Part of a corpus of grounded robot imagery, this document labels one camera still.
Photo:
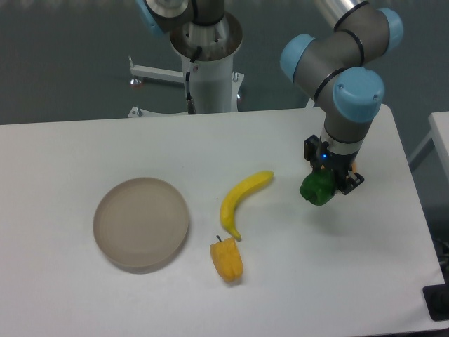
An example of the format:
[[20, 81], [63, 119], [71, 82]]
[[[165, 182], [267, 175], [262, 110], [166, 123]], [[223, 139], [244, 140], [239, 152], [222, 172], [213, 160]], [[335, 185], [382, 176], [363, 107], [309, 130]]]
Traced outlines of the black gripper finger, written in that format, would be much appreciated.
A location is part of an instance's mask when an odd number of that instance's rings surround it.
[[343, 179], [339, 186], [339, 191], [343, 195], [348, 195], [355, 190], [360, 184], [365, 181], [365, 178], [357, 172], [348, 171], [346, 177]]
[[310, 163], [313, 172], [320, 169], [320, 162], [318, 156], [319, 138], [316, 135], [309, 136], [303, 143], [304, 158]]

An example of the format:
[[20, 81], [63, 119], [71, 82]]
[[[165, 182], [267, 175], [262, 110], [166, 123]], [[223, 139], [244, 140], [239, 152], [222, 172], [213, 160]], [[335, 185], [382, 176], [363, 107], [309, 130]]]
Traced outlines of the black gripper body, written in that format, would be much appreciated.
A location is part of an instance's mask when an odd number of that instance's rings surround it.
[[354, 150], [351, 144], [334, 142], [332, 138], [319, 138], [318, 156], [320, 169], [336, 171], [347, 175], [352, 168], [359, 149]]

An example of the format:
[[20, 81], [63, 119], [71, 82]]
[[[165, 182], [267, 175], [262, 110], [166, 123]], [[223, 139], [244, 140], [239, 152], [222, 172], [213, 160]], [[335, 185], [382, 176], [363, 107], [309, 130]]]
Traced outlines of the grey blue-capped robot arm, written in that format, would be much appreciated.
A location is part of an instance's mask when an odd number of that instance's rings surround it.
[[[233, 58], [243, 40], [239, 21], [223, 1], [138, 1], [152, 34], [167, 34], [182, 61], [182, 83], [189, 114], [230, 112]], [[326, 39], [301, 34], [283, 49], [280, 66], [325, 112], [323, 130], [304, 142], [312, 172], [301, 195], [348, 194], [363, 182], [355, 158], [380, 110], [384, 83], [367, 62], [396, 48], [403, 23], [396, 12], [368, 1], [317, 1], [333, 33]]]

